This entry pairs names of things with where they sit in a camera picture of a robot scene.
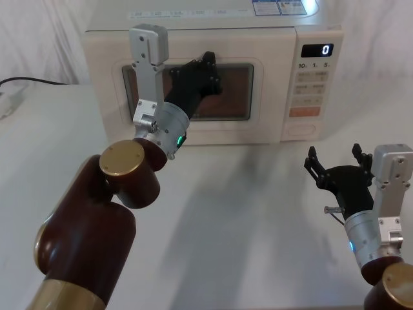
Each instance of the microwave window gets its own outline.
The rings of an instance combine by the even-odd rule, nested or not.
[[[166,66],[163,71],[163,93],[172,88],[169,71],[178,65]],[[248,120],[251,112],[254,66],[251,64],[217,65],[223,92],[203,99],[191,121],[241,121]],[[139,99],[136,74],[132,66],[122,68],[131,117],[135,114]]]

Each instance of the microwave oven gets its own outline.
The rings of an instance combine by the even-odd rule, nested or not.
[[[205,98],[187,145],[318,138],[343,31],[324,1],[100,0],[83,47],[110,142],[134,137],[139,85],[128,31],[168,30],[168,67],[216,55],[223,92]]]

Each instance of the blue led light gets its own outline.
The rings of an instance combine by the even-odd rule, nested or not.
[[[356,251],[356,247],[354,246],[354,244],[350,241],[348,244],[350,244],[350,250],[352,251],[352,252],[355,252]]]

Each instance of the white table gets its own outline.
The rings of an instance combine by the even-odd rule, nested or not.
[[[157,174],[157,201],[134,211],[137,238],[108,309],[361,305],[370,286],[344,229],[323,214],[336,200],[303,163],[311,145],[326,168],[356,165],[355,142],[368,152],[413,146],[411,85],[336,82],[320,141],[182,148]],[[36,232],[78,166],[106,147],[92,87],[25,93],[0,122],[2,309],[24,309],[33,297],[43,278],[32,258]],[[401,221],[403,257],[412,263],[412,191]]]

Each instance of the power strip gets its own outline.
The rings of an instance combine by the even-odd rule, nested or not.
[[[0,121],[13,113],[12,101],[5,92],[0,92]]]

